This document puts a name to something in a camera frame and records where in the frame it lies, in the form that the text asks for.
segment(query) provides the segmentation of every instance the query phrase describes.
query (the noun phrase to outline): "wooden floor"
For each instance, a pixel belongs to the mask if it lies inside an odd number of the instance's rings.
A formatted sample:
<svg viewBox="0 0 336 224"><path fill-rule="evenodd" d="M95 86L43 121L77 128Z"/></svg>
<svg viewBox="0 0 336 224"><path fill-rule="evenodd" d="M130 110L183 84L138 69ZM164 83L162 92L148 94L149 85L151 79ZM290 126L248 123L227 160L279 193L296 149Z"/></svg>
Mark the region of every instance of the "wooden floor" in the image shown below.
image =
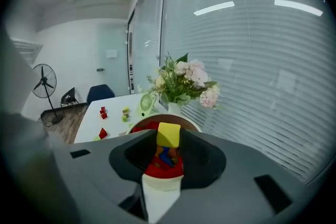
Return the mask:
<svg viewBox="0 0 336 224"><path fill-rule="evenodd" d="M80 106L74 109L65 109L65 118L59 123L52 125L51 119L55 116L54 113L48 112L43 115L42 122L47 131L58 132L65 143L73 144L76 138L76 134L80 123L85 115L88 105Z"/></svg>

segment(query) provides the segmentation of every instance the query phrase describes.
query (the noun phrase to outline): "black chair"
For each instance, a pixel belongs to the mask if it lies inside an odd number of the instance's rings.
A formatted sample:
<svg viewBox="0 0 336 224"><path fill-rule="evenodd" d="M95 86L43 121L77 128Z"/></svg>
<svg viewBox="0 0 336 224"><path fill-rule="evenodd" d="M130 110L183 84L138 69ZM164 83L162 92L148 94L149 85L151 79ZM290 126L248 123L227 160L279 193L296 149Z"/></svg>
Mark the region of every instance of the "black chair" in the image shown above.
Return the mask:
<svg viewBox="0 0 336 224"><path fill-rule="evenodd" d="M73 87L70 91L68 91L66 94L64 94L61 98L61 107L62 106L69 106L69 104L72 104L72 106L75 108L74 103L77 102L77 99L75 98L75 87Z"/></svg>
<svg viewBox="0 0 336 224"><path fill-rule="evenodd" d="M115 97L114 92L106 84L93 86L90 88L86 102L91 102Z"/></svg>

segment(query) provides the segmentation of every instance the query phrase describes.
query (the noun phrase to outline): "green fan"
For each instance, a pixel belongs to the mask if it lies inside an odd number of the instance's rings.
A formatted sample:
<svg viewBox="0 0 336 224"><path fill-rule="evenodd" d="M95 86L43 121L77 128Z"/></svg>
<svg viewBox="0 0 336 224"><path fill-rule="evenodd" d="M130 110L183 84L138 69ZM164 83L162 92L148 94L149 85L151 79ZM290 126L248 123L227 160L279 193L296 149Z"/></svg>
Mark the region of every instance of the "green fan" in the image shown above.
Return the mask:
<svg viewBox="0 0 336 224"><path fill-rule="evenodd" d="M155 95L145 93L140 100L137 113L142 117L148 116L152 111L155 101L156 101Z"/></svg>

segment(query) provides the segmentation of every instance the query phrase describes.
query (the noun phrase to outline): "ceiling light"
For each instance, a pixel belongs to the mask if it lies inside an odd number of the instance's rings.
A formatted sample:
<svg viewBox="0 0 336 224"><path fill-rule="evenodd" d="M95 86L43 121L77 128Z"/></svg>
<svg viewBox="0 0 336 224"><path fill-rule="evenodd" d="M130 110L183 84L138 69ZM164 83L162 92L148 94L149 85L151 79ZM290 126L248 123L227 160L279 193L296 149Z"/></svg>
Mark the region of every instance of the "ceiling light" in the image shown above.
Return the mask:
<svg viewBox="0 0 336 224"><path fill-rule="evenodd" d="M309 12L317 16L321 16L323 14L323 11L317 8L314 8L314 7L311 7L311 6L302 4L302 3L294 2L294 1L274 0L274 5L300 9L300 10L303 10L304 12Z"/></svg>
<svg viewBox="0 0 336 224"><path fill-rule="evenodd" d="M198 15L202 15L202 14L205 14L205 13L208 13L208 12L213 12L213 11L218 10L218 9L230 8L230 7L234 7L234 6L235 6L235 3L233 3L233 1L230 1L230 2L217 4L215 6L211 6L211 7L208 7L208 8L200 9L200 10L194 12L194 14L196 16L198 16Z"/></svg>

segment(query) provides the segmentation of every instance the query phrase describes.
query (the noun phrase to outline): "white flower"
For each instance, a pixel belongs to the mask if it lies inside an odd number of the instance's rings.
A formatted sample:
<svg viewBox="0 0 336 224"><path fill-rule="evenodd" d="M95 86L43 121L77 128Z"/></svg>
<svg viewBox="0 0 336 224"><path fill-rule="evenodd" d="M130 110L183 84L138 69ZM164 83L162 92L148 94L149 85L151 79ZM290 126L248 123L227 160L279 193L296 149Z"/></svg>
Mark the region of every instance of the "white flower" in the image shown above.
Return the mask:
<svg viewBox="0 0 336 224"><path fill-rule="evenodd" d="M157 79L156 79L156 81L155 81L155 85L158 87L158 88L160 88L162 85L164 85L165 84L165 81L164 81L164 79L163 79L163 77L162 76L159 76Z"/></svg>
<svg viewBox="0 0 336 224"><path fill-rule="evenodd" d="M206 91L202 92L199 97L199 102L202 106L206 108L212 108L218 99L219 96L219 87L217 85L208 88Z"/></svg>
<svg viewBox="0 0 336 224"><path fill-rule="evenodd" d="M195 81L195 86L205 87L204 83L208 81L208 74L200 68L195 68L191 80Z"/></svg>
<svg viewBox="0 0 336 224"><path fill-rule="evenodd" d="M212 91L214 92L214 94L217 96L217 97L219 97L219 94L220 94L220 89L219 89L219 87L218 87L218 84L215 84L215 85L213 85L212 87Z"/></svg>
<svg viewBox="0 0 336 224"><path fill-rule="evenodd" d="M192 76L192 74L193 74L193 72L192 72L191 70L187 70L187 71L185 72L184 77L185 77L186 79L191 80L191 76Z"/></svg>
<svg viewBox="0 0 336 224"><path fill-rule="evenodd" d="M196 59L190 61L190 70L193 71L197 68L204 70L204 64Z"/></svg>
<svg viewBox="0 0 336 224"><path fill-rule="evenodd" d="M188 69L189 63L180 61L176 64L174 71L177 75L184 75Z"/></svg>

